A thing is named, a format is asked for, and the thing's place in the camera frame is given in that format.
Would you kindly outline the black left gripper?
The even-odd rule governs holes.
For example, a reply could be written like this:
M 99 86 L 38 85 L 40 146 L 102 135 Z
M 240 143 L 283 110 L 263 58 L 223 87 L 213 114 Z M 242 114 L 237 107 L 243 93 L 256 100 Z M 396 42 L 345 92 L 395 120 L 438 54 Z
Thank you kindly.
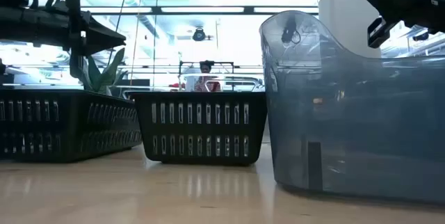
M 87 21 L 84 12 L 81 11 L 81 0 L 65 0 L 67 6 L 68 22 L 68 44 L 70 47 L 70 75 L 74 78 L 83 77 L 83 58 L 97 52 L 112 49 L 124 45 L 124 41 L 102 41 L 87 44 L 87 37 L 82 32 L 87 29 Z M 90 31 L 97 35 L 107 36 L 116 40 L 125 40 L 125 36 L 114 31 L 94 17 L 90 18 Z

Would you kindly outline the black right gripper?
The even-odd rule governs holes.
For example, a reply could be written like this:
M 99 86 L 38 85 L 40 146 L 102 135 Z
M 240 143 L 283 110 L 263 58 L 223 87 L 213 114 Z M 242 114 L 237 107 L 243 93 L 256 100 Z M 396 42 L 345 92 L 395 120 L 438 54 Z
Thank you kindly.
M 413 20 L 415 10 L 429 3 L 428 0 L 367 0 L 378 12 L 367 28 L 368 46 L 380 47 L 390 36 L 390 30 L 400 21 Z

